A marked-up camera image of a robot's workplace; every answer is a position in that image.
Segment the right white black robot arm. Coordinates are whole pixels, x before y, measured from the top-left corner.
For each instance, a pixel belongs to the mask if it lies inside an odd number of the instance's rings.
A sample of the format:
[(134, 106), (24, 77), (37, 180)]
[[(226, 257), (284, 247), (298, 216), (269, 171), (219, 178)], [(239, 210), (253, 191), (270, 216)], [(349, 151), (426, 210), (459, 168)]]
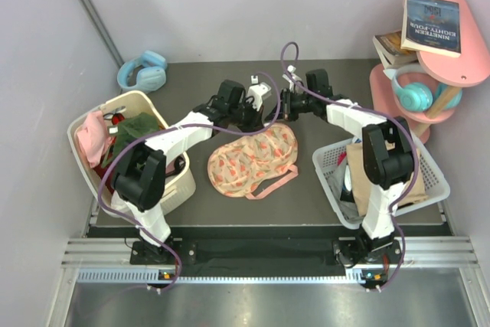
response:
[(394, 232), (399, 228), (394, 219), (398, 203), (417, 179), (419, 159), (410, 129), (403, 118), (390, 117), (335, 95), (326, 70), (311, 70), (304, 80), (295, 71), (292, 65), (284, 70), (289, 87), (281, 91), (276, 105), (279, 118), (294, 121), (301, 113), (313, 113), (361, 140), (362, 163), (371, 190), (351, 263), (373, 263), (393, 244)]

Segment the floral mesh laundry bag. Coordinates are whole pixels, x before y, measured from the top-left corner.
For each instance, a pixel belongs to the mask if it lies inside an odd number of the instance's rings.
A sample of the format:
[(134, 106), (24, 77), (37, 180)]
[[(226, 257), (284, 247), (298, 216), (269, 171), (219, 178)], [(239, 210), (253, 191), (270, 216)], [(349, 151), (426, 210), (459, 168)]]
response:
[(298, 151), (291, 128), (274, 123), (216, 149), (207, 162), (208, 178), (222, 195), (261, 200), (299, 175)]

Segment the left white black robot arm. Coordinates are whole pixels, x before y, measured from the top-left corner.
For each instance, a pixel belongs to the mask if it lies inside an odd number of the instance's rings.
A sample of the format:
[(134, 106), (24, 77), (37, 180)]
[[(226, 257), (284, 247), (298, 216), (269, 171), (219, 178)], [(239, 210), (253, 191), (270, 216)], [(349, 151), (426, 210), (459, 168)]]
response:
[(256, 77), (250, 87), (225, 80), (208, 102), (196, 106), (160, 135), (135, 144), (121, 155), (111, 185), (139, 229), (140, 239), (132, 246), (132, 264), (167, 264), (173, 256), (174, 246), (168, 240), (171, 229), (160, 203), (168, 165), (228, 126), (236, 126), (242, 132), (261, 130), (263, 102), (270, 93), (270, 86), (259, 83)]

